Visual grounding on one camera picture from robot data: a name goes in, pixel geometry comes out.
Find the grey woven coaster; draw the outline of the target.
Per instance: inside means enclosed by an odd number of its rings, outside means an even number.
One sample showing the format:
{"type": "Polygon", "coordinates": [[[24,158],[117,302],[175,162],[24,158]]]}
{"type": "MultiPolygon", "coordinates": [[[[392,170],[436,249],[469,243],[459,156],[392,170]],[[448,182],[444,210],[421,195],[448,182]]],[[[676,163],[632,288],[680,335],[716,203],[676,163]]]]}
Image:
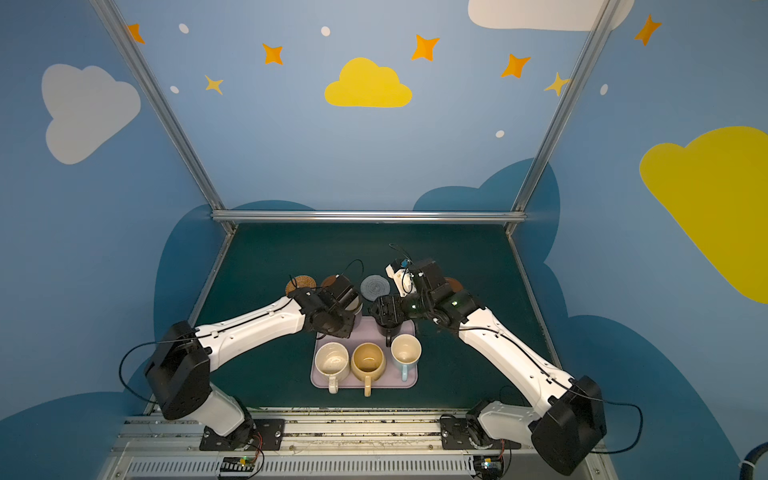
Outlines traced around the grey woven coaster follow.
{"type": "Polygon", "coordinates": [[[370,302],[391,292],[389,280],[380,275],[369,275],[361,281],[360,293],[370,302]]]}

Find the black mug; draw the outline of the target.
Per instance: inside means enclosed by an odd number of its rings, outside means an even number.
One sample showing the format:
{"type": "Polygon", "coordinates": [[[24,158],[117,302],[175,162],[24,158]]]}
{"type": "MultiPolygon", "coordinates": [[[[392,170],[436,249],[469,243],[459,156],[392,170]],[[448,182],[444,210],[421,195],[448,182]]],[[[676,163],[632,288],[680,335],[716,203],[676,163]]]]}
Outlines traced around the black mug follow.
{"type": "Polygon", "coordinates": [[[384,338],[385,345],[390,347],[393,340],[400,334],[402,329],[401,323],[396,324],[376,324],[379,334],[384,338]]]}

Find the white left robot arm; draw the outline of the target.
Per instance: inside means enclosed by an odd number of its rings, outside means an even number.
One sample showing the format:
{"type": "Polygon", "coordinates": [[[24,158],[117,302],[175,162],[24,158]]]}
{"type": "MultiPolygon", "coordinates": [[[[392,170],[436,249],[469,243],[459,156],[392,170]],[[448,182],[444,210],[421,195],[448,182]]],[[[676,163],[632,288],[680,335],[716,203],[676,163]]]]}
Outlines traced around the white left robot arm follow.
{"type": "Polygon", "coordinates": [[[347,338],[359,294],[300,288],[277,301],[229,320],[200,327],[179,322],[157,343],[145,378],[166,420],[194,420],[221,437],[251,423],[247,408],[211,383],[228,361],[276,338],[300,331],[347,338]]]}

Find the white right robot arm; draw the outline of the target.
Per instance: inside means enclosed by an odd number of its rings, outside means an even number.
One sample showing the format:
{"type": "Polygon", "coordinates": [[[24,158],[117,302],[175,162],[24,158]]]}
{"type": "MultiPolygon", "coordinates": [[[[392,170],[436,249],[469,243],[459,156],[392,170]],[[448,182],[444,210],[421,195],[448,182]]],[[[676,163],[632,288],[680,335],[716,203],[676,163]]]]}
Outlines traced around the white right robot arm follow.
{"type": "Polygon", "coordinates": [[[493,364],[523,394],[522,414],[500,401],[482,401],[465,416],[473,445],[509,440],[533,447],[553,470],[570,475],[607,433],[600,387],[573,379],[515,337],[467,291],[432,305],[416,293],[381,296],[369,308],[385,328],[426,319],[454,334],[493,364]]]}

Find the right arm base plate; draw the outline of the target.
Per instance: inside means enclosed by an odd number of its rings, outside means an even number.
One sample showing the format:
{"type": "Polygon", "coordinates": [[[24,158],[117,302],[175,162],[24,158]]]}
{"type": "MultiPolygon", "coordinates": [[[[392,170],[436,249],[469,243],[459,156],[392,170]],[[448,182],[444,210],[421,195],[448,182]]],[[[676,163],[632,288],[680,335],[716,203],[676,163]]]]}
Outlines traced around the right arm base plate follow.
{"type": "Polygon", "coordinates": [[[475,419],[443,414],[439,417],[440,436],[444,450],[520,450],[518,442],[492,439],[475,419]]]}

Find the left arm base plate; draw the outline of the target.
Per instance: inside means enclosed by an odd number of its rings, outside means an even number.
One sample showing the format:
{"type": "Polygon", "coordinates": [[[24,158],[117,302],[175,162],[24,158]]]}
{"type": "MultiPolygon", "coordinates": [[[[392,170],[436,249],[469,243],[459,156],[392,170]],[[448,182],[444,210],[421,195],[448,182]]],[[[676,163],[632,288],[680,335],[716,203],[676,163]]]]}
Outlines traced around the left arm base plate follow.
{"type": "Polygon", "coordinates": [[[226,436],[205,426],[199,444],[200,451],[277,451],[281,447],[285,421],[283,419],[247,419],[226,436]]]}

